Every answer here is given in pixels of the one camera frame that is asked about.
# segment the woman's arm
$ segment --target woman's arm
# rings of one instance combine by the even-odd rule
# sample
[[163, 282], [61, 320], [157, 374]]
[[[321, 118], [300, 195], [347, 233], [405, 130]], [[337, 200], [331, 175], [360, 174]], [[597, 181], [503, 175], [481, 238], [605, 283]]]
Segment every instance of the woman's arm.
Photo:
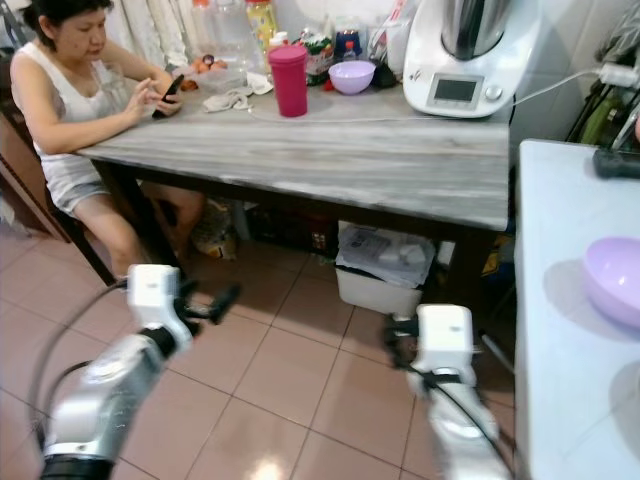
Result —
[[11, 83], [33, 140], [44, 153], [55, 155], [102, 142], [138, 123], [152, 82], [147, 80], [136, 87], [124, 112], [78, 123], [60, 121], [53, 106], [55, 89], [49, 76], [24, 54], [18, 54], [11, 63]]
[[127, 78], [136, 80], [137, 82], [141, 82], [146, 78], [157, 81], [158, 89], [160, 90], [158, 93], [164, 94], [171, 86], [171, 75], [160, 67], [151, 65], [143, 58], [134, 55], [110, 40], [107, 40], [100, 57], [103, 62], [119, 64], [122, 68], [122, 73]]

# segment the white storage bin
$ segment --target white storage bin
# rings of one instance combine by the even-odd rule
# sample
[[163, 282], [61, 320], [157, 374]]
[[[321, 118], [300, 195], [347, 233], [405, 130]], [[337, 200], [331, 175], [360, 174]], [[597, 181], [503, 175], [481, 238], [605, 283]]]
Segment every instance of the white storage bin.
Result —
[[342, 301], [376, 312], [413, 316], [420, 304], [422, 290], [397, 287], [376, 278], [336, 268]]

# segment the appliance display screen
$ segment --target appliance display screen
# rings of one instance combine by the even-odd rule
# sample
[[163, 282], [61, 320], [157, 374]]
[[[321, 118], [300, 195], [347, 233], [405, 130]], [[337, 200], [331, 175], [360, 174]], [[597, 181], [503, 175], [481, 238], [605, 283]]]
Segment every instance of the appliance display screen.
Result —
[[463, 80], [440, 79], [436, 87], [435, 100], [454, 100], [457, 102], [471, 102], [476, 91], [477, 82]]

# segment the woman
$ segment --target woman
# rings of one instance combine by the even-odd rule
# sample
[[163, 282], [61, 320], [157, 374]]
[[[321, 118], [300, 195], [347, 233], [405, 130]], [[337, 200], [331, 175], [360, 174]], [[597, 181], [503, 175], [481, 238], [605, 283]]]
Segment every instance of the woman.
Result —
[[[114, 274], [122, 276], [130, 265], [145, 263], [142, 246], [91, 162], [73, 152], [136, 125], [148, 104], [170, 116], [181, 103], [177, 95], [167, 98], [175, 103], [162, 101], [159, 92], [171, 85], [168, 73], [107, 40], [105, 15], [111, 6], [111, 0], [33, 0], [24, 20], [37, 39], [15, 55], [11, 80], [54, 204], [106, 245]], [[125, 77], [140, 82], [122, 112], [114, 113], [96, 81], [103, 62], [118, 64]], [[204, 197], [156, 184], [143, 184], [143, 189], [172, 207], [177, 224], [171, 237], [180, 253], [200, 218]]]

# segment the woman's hair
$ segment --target woman's hair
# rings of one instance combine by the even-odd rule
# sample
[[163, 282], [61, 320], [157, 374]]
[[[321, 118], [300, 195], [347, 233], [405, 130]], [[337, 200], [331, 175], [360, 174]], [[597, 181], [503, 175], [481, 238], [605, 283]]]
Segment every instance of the woman's hair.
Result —
[[56, 27], [65, 20], [81, 13], [94, 12], [101, 8], [113, 7], [112, 0], [32, 0], [31, 5], [22, 10], [24, 23], [38, 35], [40, 41], [55, 51], [56, 45], [47, 37], [38, 19], [44, 15]]

